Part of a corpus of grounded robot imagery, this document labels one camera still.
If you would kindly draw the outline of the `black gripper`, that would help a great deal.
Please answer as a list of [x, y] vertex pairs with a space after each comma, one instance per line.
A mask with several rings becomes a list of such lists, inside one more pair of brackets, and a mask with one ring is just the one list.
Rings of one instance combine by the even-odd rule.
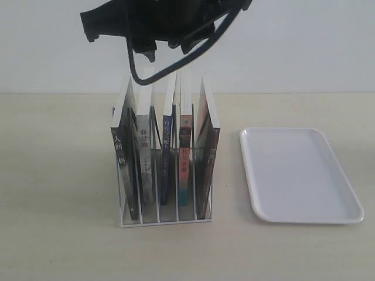
[[80, 13], [89, 42], [101, 35], [131, 38], [149, 32], [182, 33], [214, 23], [216, 1], [123, 1], [105, 4]]

